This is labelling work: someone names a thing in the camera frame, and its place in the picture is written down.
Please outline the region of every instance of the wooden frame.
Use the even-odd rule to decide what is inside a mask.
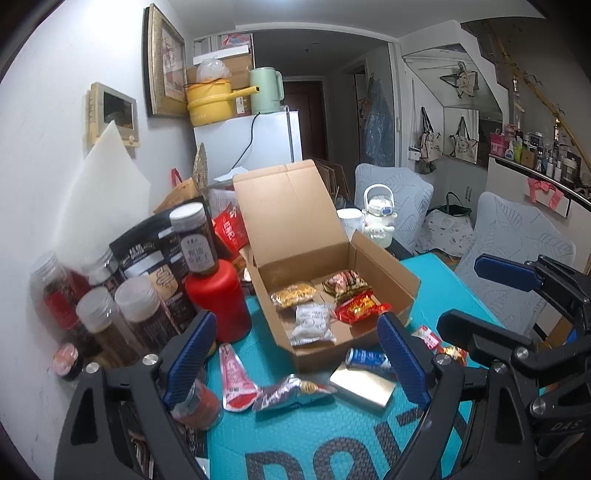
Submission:
[[[131,105],[131,128],[117,124],[117,129],[124,145],[139,147],[138,105],[135,99],[99,82],[94,82],[90,86],[88,101],[88,141],[90,145],[96,143],[109,123],[105,121],[106,93]]]
[[[186,54],[182,36],[154,4],[144,11],[143,36],[148,116],[187,116]]]

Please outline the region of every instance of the teal tablecloth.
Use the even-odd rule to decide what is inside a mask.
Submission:
[[[500,325],[435,255],[402,263],[421,278],[409,329],[427,325],[435,330],[439,316],[454,308]],[[288,354],[275,345],[255,297],[248,299],[248,307],[252,331],[234,348],[249,376],[258,385],[270,385],[292,373],[293,367]],[[218,354],[209,362],[209,375],[209,387],[221,398]],[[207,435],[211,480],[381,479],[421,415],[401,388],[392,397],[381,415],[339,397],[293,410],[225,412],[222,422]],[[443,476],[453,467],[460,447],[458,432],[466,428],[469,412],[469,403],[460,405],[441,461]]]

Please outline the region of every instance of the power cord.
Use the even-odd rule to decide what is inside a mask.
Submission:
[[[240,155],[240,157],[238,158],[238,160],[236,160],[236,163],[232,166],[231,169],[236,168],[236,165],[238,165],[240,163],[240,161],[242,160],[242,157],[244,156],[244,154],[246,153],[246,151],[251,147],[252,145],[252,133],[254,131],[254,126],[255,126],[255,120],[256,118],[260,115],[260,113],[255,115],[255,118],[252,119],[252,123],[251,123],[251,140],[250,142],[248,142],[248,145],[246,146],[246,148],[244,149],[244,152],[242,152],[242,155]]]

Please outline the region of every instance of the red bottle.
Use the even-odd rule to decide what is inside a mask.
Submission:
[[[218,343],[237,342],[251,329],[240,278],[229,261],[220,259],[217,272],[210,277],[187,275],[185,289],[193,303],[216,316]]]

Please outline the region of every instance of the small red snack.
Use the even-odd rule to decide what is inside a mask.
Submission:
[[[214,230],[224,244],[236,255],[248,243],[248,234],[242,214],[232,203],[215,219]]]
[[[229,343],[220,345],[220,370],[224,410],[246,410],[254,403],[261,389],[248,378],[244,365]]]
[[[464,367],[467,365],[468,359],[468,352],[459,348],[455,345],[446,345],[446,346],[438,346],[437,353],[445,353],[452,357],[456,362],[463,365]]]
[[[429,327],[425,327],[421,325],[416,332],[413,333],[413,336],[419,337],[429,350],[435,350],[437,347],[441,345],[441,339],[435,335]]]
[[[367,318],[373,313],[380,315],[392,308],[389,303],[382,303],[381,305],[375,303],[372,298],[373,294],[374,292],[372,290],[365,291],[346,301],[340,307],[335,308],[336,317],[341,322],[351,325]]]

